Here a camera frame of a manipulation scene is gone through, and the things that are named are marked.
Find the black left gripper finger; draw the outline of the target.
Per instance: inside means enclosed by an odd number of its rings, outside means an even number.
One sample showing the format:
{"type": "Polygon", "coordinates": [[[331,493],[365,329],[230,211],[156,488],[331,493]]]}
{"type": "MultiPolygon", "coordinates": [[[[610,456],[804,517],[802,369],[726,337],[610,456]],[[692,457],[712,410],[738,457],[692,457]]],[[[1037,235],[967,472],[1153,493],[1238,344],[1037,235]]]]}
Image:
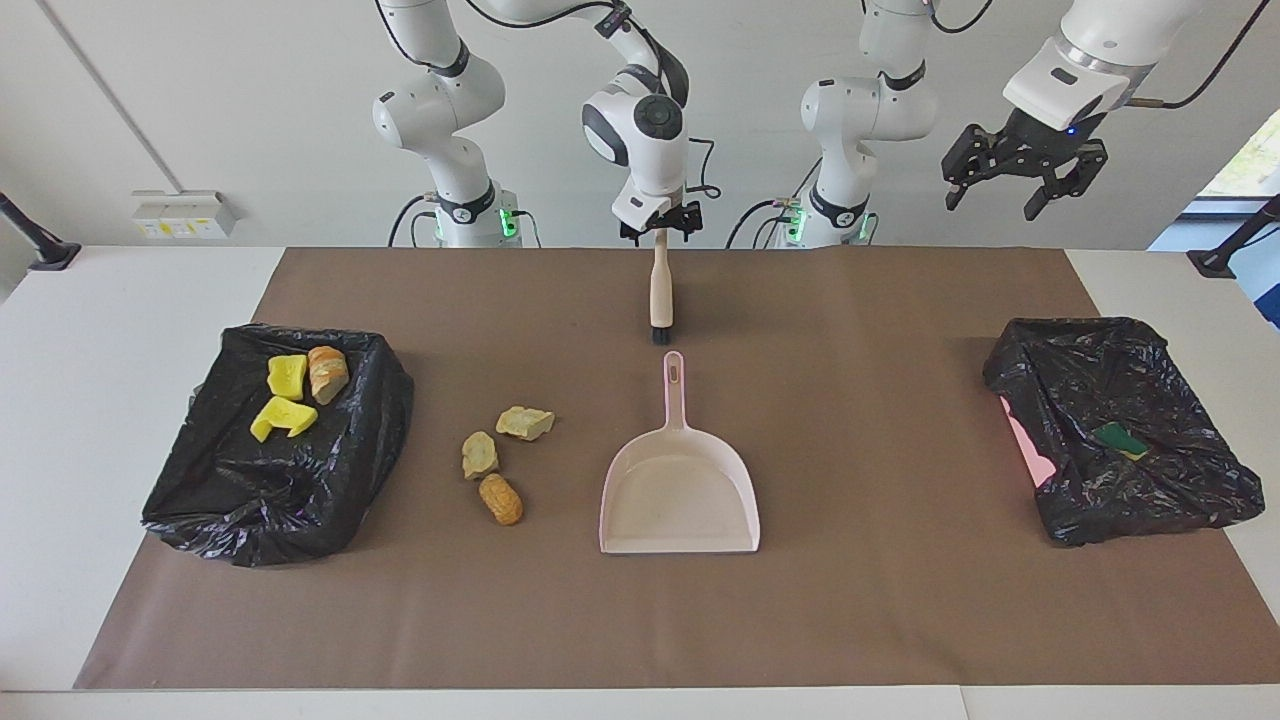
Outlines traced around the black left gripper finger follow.
{"type": "Polygon", "coordinates": [[[1024,218],[1028,222],[1034,222],[1056,200],[1080,197],[1105,168],[1108,160],[1108,151],[1103,140],[1091,140],[1076,149],[1071,159],[1075,164],[1062,177],[1059,177],[1053,168],[1044,170],[1042,174],[1042,186],[1033,192],[1024,205],[1024,218]]]}
{"type": "Polygon", "coordinates": [[[968,190],[979,182],[995,178],[1002,169],[998,155],[1004,135],[991,132],[978,124],[966,126],[951,149],[943,155],[941,170],[950,190],[945,205],[955,211],[968,190]]]}

